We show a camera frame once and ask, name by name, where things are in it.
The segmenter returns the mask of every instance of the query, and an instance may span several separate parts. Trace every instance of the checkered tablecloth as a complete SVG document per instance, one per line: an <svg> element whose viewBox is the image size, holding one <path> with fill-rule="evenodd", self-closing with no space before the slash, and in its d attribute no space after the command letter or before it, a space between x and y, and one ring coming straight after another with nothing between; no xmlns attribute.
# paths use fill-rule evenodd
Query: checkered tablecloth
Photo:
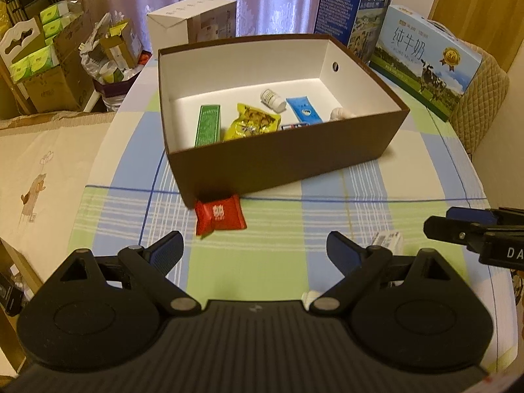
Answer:
<svg viewBox="0 0 524 393"><path fill-rule="evenodd" d="M184 256L168 278L200 302L299 299L341 278L326 256L330 231L365 246L376 231L399 230L404 254L436 248L483 300L495 326L483 363L506 367L517 353L509 272L482 266L465 248L428 240L422 231L428 216L450 206L489 207L481 183L452 127L390 85L411 112L381 158L243 197L247 229L201 239L164 152L158 72L150 61L102 142L69 251L116 254L178 230Z"/></svg>

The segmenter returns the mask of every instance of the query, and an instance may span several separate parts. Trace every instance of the white bottle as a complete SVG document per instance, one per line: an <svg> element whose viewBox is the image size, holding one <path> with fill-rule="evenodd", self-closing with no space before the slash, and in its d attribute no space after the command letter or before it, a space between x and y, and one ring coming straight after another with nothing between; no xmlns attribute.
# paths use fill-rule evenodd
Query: white bottle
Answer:
<svg viewBox="0 0 524 393"><path fill-rule="evenodd" d="M269 88L260 94L260 100L277 114L286 110L286 101Z"/></svg>

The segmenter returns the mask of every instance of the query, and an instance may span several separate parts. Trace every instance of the black and white cow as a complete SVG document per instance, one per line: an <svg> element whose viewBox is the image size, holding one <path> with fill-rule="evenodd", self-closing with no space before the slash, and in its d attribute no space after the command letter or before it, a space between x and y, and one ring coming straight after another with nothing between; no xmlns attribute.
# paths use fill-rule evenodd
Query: black and white cow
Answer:
<svg viewBox="0 0 524 393"><path fill-rule="evenodd" d="M446 82L441 80L437 75L432 71L433 67L421 59L422 62L422 75L420 76L420 93L427 89L431 92L433 99L438 100L444 90L446 89Z"/></svg>

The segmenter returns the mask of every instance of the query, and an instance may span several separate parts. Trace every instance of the red snack packet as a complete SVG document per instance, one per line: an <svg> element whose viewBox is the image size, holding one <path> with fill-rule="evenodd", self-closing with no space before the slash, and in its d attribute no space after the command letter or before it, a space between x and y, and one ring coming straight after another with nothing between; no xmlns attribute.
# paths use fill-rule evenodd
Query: red snack packet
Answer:
<svg viewBox="0 0 524 393"><path fill-rule="evenodd" d="M247 227L238 195L206 204L197 201L195 212L197 236L213 231L235 231Z"/></svg>

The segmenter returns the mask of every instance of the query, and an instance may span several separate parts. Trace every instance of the light blue milk box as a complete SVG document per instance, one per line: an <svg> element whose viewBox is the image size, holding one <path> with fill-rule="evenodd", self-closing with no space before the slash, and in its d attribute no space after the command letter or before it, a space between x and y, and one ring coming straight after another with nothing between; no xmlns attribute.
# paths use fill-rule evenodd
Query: light blue milk box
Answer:
<svg viewBox="0 0 524 393"><path fill-rule="evenodd" d="M447 121L482 56L403 6L390 6L370 67Z"/></svg>
<svg viewBox="0 0 524 393"><path fill-rule="evenodd" d="M320 0L314 32L331 35L367 63L390 3L391 0Z"/></svg>

